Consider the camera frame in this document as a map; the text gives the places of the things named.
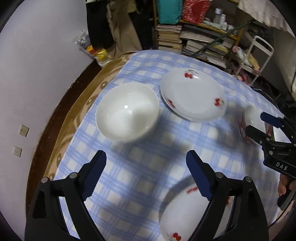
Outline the right hand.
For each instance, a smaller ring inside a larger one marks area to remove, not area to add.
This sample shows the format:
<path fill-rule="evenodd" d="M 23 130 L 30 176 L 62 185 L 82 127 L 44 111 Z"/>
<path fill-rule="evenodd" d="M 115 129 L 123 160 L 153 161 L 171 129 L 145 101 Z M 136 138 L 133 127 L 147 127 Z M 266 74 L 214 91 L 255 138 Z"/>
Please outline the right hand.
<path fill-rule="evenodd" d="M 287 176 L 281 174 L 280 175 L 280 180 L 279 180 L 279 184 L 278 184 L 278 194 L 279 196 L 282 196 L 286 193 L 287 191 L 287 184 L 288 184 L 288 178 Z"/>

